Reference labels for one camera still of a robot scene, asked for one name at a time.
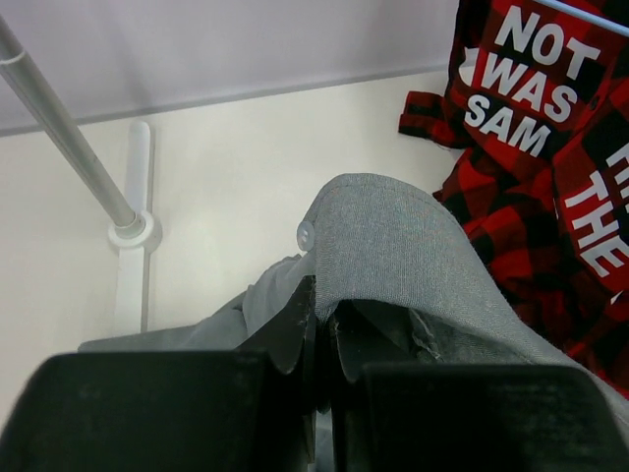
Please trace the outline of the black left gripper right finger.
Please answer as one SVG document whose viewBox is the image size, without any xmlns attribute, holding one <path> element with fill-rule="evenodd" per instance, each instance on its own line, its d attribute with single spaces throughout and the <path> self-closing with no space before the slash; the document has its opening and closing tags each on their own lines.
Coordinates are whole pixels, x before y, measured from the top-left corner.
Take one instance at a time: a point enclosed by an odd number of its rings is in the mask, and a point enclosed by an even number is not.
<svg viewBox="0 0 629 472">
<path fill-rule="evenodd" d="M 563 366 L 428 365 L 350 301 L 329 322 L 339 471 L 624 471 L 591 378 Z"/>
</svg>

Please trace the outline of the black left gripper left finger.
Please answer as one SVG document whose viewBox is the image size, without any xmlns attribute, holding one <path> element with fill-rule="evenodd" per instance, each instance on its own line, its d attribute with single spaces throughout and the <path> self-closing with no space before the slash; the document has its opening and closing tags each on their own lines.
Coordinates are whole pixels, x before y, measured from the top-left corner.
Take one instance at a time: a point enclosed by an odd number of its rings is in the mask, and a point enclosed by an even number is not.
<svg viewBox="0 0 629 472">
<path fill-rule="evenodd" d="M 315 459 L 315 281 L 238 348 L 64 354 L 1 435 L 5 471 L 305 471 Z"/>
</svg>

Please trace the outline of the grey button shirt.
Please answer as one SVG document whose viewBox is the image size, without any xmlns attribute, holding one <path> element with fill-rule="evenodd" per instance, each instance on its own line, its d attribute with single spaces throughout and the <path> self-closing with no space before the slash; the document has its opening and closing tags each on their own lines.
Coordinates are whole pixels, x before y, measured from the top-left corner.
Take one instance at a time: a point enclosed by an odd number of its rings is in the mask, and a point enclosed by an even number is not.
<svg viewBox="0 0 629 472">
<path fill-rule="evenodd" d="M 85 352 L 226 349 L 259 330 L 305 276 L 315 279 L 315 311 L 344 299 L 407 308 L 413 334 L 449 363 L 565 364 L 557 338 L 565 310 L 547 330 L 506 299 L 461 226 L 433 197 L 403 182 L 346 174 L 318 193 L 298 232 L 308 247 L 271 266 L 249 289 L 193 326 L 86 342 Z"/>
</svg>

